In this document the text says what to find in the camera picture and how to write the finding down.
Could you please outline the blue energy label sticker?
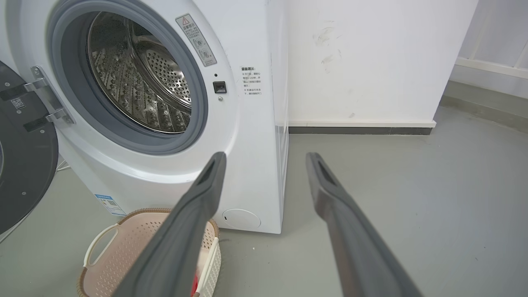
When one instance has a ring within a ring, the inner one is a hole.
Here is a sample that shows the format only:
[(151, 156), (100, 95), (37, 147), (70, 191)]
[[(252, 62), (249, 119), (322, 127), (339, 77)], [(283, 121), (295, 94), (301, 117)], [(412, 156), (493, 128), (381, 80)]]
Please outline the blue energy label sticker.
[(95, 197), (104, 205), (104, 207), (115, 216), (124, 217), (127, 214), (124, 212), (124, 210), (117, 205), (117, 203), (113, 200), (112, 197), (102, 195), (102, 194), (95, 194)]

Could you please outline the grey rubber door gasket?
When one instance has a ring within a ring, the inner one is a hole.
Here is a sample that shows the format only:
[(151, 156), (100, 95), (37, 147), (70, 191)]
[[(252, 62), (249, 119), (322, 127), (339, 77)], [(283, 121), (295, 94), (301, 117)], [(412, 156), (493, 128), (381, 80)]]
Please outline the grey rubber door gasket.
[[(110, 12), (130, 19), (156, 36), (183, 71), (191, 94), (190, 124), (183, 133), (149, 130), (119, 111), (90, 70), (87, 32), (96, 15)], [(61, 0), (49, 24), (49, 50), (56, 80), (72, 107), (98, 133), (128, 150), (170, 155), (196, 143), (206, 126), (209, 104), (196, 59), (159, 12), (141, 0)]]

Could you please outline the white front-load washing machine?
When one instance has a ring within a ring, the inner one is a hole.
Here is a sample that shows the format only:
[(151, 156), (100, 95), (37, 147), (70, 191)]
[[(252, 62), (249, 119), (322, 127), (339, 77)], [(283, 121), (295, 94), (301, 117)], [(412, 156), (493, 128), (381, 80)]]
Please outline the white front-load washing machine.
[[(141, 0), (183, 39), (206, 85), (206, 126), (198, 141), (170, 155), (128, 150), (98, 133), (69, 103), (56, 80), (49, 25), (61, 0), (0, 0), (0, 61), (25, 83), (41, 66), (76, 124), (55, 126), (59, 155), (93, 195), (110, 196), (126, 214), (174, 207), (216, 152), (227, 158), (222, 196), (213, 219), (243, 209), (257, 215), (255, 232), (282, 230), (288, 158), (288, 13), (286, 0)], [(204, 66), (175, 21), (190, 14), (217, 64)], [(262, 74), (262, 95), (245, 96), (241, 66)], [(214, 81), (227, 93), (215, 94)]]

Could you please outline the grey warning sticker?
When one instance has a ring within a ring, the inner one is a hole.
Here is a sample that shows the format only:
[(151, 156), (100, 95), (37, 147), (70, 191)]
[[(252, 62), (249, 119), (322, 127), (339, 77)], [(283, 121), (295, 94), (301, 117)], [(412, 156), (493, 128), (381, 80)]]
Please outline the grey warning sticker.
[(211, 66), (217, 64), (209, 44), (207, 43), (201, 30), (198, 28), (196, 22), (190, 14), (183, 15), (175, 19), (177, 24), (183, 30), (187, 39), (192, 43), (192, 46), (198, 54), (204, 66)]

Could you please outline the round white filter cover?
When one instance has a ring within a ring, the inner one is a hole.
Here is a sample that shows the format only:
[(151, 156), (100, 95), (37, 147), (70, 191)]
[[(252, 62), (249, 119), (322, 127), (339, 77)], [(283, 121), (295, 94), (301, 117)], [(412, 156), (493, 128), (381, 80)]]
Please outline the round white filter cover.
[(226, 210), (222, 217), (228, 227), (241, 231), (255, 231), (262, 223), (257, 215), (243, 209)]

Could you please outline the stainless steel washing machine drum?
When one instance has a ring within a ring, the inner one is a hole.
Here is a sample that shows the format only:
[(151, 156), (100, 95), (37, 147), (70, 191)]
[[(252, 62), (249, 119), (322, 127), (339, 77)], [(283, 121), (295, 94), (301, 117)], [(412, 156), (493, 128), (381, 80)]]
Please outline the stainless steel washing machine drum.
[(90, 70), (108, 100), (140, 126), (185, 132), (192, 99), (186, 77), (168, 49), (124, 16), (100, 12), (87, 32)]

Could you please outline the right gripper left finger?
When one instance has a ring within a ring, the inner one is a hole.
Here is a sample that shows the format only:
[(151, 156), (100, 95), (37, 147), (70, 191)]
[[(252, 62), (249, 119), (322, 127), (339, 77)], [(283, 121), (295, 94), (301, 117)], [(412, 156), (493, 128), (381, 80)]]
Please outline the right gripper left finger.
[(206, 223), (217, 212), (226, 154), (214, 153), (112, 297), (192, 297)]

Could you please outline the small printed text sticker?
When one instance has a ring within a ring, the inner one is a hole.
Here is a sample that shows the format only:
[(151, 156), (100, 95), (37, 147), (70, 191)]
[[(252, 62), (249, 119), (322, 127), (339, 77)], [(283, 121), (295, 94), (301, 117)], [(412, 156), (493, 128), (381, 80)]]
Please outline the small printed text sticker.
[(243, 92), (245, 96), (262, 95), (262, 74), (254, 66), (241, 66)]

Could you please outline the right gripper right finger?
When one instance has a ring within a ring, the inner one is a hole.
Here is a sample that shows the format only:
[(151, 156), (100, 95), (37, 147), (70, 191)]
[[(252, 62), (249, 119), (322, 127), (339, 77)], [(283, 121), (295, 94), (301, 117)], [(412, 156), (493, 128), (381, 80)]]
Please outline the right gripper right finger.
[(424, 297), (322, 156), (306, 154), (316, 213), (327, 226), (343, 297)]

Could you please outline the silver metal door hinge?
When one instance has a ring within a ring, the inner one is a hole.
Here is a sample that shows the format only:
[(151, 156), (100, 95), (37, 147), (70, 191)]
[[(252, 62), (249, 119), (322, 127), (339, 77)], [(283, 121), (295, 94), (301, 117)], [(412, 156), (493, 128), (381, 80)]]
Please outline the silver metal door hinge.
[(39, 96), (47, 108), (47, 115), (45, 115), (47, 122), (55, 124), (64, 122), (65, 125), (76, 124), (70, 111), (55, 91), (49, 77), (45, 74), (44, 69), (38, 65), (32, 66), (31, 72), (34, 81), (25, 83), (23, 90), (26, 92), (35, 92)]

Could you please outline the cream perforated laundry basket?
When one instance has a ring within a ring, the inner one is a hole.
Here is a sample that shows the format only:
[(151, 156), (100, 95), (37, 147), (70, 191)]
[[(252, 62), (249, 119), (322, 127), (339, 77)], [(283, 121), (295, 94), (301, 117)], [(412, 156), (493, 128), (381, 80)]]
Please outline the cream perforated laundry basket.
[[(170, 211), (160, 207), (139, 209), (101, 231), (85, 253), (77, 282), (79, 297), (111, 297)], [(209, 220), (198, 256), (195, 297), (213, 296), (221, 262), (219, 228)]]

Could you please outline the washing machine door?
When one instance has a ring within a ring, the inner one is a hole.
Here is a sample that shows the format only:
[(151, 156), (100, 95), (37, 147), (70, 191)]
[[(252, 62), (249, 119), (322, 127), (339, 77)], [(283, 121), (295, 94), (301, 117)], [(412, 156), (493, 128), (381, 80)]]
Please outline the washing machine door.
[[(25, 80), (0, 61), (0, 244), (28, 217), (47, 192), (59, 159), (55, 126)], [(12, 99), (26, 107), (17, 110)]]

